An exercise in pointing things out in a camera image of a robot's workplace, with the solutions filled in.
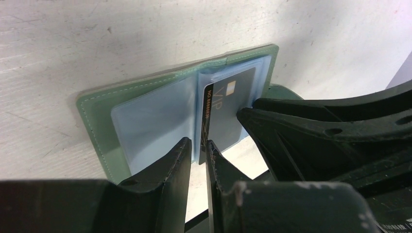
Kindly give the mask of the black VIP card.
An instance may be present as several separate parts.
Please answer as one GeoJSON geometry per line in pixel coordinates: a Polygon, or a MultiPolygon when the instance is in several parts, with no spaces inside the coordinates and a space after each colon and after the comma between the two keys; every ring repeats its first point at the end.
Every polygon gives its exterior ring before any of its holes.
{"type": "Polygon", "coordinates": [[[224,151],[243,138],[236,113],[249,104],[256,67],[231,67],[204,74],[210,84],[204,88],[199,161],[206,161],[206,142],[214,141],[224,151]]]}

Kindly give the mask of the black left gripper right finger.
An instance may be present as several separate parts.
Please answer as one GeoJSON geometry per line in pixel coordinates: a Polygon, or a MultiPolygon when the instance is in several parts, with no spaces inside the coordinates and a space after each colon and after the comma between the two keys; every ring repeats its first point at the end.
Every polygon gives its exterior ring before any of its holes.
{"type": "Polygon", "coordinates": [[[212,233],[378,233],[366,200],[349,184],[250,180],[206,144],[212,233]]]}

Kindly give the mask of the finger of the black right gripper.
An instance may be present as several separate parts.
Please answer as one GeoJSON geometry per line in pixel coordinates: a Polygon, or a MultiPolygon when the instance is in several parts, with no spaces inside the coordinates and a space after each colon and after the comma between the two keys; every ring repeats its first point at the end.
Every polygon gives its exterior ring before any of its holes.
{"type": "Polygon", "coordinates": [[[412,112],[330,122],[244,108],[238,121],[279,181],[336,181],[358,190],[412,184],[412,112]]]}
{"type": "Polygon", "coordinates": [[[336,100],[280,100],[260,98],[253,108],[325,122],[361,121],[412,108],[411,80],[389,89],[336,100]]]}

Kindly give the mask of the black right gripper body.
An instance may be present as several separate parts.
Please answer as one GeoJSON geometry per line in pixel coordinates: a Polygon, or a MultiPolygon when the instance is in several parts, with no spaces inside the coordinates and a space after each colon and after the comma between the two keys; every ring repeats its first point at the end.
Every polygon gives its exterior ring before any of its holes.
{"type": "Polygon", "coordinates": [[[412,231],[412,175],[398,175],[358,189],[385,233],[412,231]]]}

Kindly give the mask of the green leather card holder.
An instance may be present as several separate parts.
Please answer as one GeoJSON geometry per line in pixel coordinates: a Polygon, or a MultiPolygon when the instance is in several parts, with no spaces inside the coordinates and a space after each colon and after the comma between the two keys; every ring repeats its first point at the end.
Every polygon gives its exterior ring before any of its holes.
{"type": "Polygon", "coordinates": [[[81,94],[76,107],[109,181],[120,183],[159,160],[181,138],[192,141],[198,163],[204,74],[231,67],[256,67],[249,104],[260,98],[297,100],[270,82],[279,47],[233,51],[160,72],[142,80],[81,94]]]}

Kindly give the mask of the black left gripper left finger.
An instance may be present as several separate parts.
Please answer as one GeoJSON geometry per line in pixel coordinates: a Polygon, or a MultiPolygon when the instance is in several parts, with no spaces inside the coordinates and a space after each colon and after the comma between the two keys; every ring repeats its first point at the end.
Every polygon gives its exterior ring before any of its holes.
{"type": "Polygon", "coordinates": [[[107,180],[0,183],[3,233],[182,233],[191,140],[119,184],[107,180]]]}

